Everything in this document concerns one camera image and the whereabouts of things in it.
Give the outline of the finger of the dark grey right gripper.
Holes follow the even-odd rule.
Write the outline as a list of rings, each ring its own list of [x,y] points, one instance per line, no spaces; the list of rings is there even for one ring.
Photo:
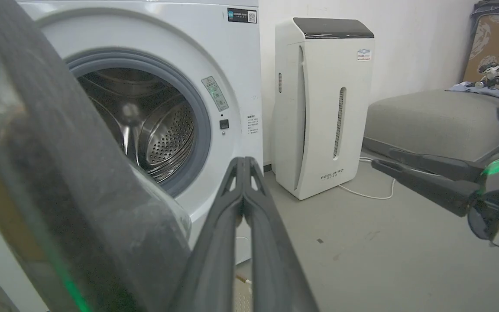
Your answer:
[[[395,162],[375,159],[372,168],[389,175],[401,185],[439,205],[458,217],[465,217],[480,185],[467,180],[449,180]]]
[[[431,154],[412,153],[400,149],[390,149],[388,156],[416,170],[430,172],[451,180],[475,182],[486,167],[480,162],[471,162]]]

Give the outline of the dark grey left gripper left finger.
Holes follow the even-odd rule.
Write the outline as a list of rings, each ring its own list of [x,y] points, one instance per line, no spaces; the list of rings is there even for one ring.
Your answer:
[[[243,172],[243,158],[231,160],[169,306],[171,312],[233,311]]]

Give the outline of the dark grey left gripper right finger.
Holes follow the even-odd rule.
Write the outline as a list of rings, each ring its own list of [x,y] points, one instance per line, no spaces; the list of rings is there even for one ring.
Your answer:
[[[244,216],[252,235],[256,312],[317,312],[317,302],[261,168],[244,158]]]

